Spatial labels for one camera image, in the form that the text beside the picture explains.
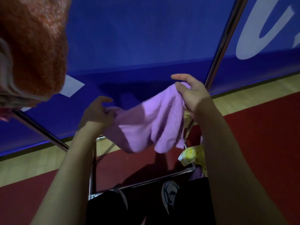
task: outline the purple towel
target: purple towel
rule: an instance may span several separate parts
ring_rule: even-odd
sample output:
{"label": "purple towel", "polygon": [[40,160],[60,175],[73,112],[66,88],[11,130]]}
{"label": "purple towel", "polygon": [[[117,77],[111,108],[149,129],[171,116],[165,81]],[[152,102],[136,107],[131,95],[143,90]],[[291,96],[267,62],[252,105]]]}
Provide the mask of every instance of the purple towel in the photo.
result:
{"label": "purple towel", "polygon": [[114,109],[116,117],[104,136],[125,152],[140,152],[152,144],[158,153],[173,146],[183,149],[185,104],[175,84],[130,110],[108,109]]}

